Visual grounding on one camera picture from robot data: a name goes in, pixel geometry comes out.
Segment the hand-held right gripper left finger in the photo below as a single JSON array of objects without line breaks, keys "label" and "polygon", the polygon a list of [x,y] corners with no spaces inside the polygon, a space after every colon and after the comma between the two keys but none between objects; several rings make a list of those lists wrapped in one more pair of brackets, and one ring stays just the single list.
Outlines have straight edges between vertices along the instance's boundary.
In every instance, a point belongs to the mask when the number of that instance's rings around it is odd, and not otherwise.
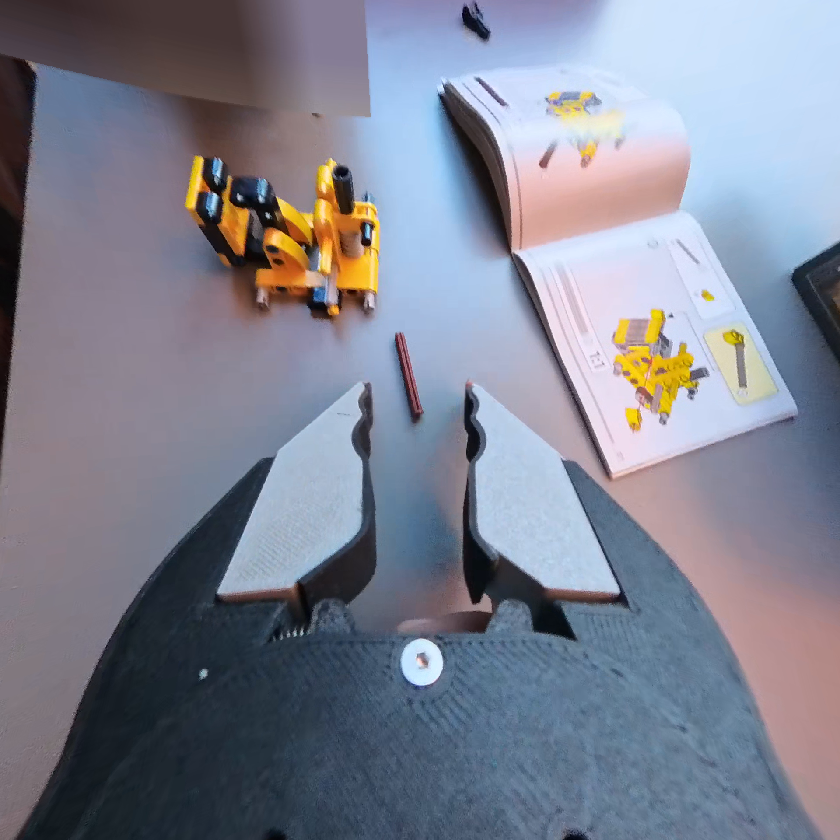
[{"label": "hand-held right gripper left finger", "polygon": [[309,617],[354,600],[376,566],[371,384],[353,385],[276,453],[217,588]]}]

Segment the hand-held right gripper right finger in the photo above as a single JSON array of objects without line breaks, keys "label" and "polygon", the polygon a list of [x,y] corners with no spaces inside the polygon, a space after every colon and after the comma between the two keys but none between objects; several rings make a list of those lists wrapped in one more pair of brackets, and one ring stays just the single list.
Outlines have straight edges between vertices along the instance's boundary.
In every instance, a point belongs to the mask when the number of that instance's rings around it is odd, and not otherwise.
[{"label": "hand-held right gripper right finger", "polygon": [[472,381],[464,419],[471,601],[617,601],[621,587],[562,456]]}]

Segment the brown lego axle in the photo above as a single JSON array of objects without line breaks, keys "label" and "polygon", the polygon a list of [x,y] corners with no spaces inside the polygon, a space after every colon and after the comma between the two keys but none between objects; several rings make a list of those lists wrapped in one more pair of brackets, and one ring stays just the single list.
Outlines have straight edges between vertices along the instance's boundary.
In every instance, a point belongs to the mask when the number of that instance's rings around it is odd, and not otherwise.
[{"label": "brown lego axle", "polygon": [[406,336],[403,332],[395,333],[395,351],[401,368],[409,413],[412,422],[416,423],[423,416],[424,409],[417,387],[413,363],[407,347]]}]

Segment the yellow and black lego model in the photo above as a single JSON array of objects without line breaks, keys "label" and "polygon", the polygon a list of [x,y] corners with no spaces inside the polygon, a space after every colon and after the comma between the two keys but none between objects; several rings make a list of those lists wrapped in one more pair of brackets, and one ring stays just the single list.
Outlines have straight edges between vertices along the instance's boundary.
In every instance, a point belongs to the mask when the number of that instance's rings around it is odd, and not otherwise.
[{"label": "yellow and black lego model", "polygon": [[224,266],[254,270],[261,310],[286,296],[331,319],[353,298],[372,314],[381,247],[375,200],[369,192],[357,196],[351,169],[334,159],[318,168],[315,193],[312,210],[303,213],[266,178],[231,175],[222,159],[196,155],[185,209]]}]

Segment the lego instruction booklet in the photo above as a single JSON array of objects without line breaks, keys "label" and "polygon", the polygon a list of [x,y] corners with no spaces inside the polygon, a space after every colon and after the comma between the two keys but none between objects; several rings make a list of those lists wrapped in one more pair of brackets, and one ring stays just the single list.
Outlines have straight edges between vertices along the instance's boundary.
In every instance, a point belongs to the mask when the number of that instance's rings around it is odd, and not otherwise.
[{"label": "lego instruction booklet", "polygon": [[496,188],[512,259],[607,474],[797,417],[701,226],[678,112],[599,70],[444,79]]}]

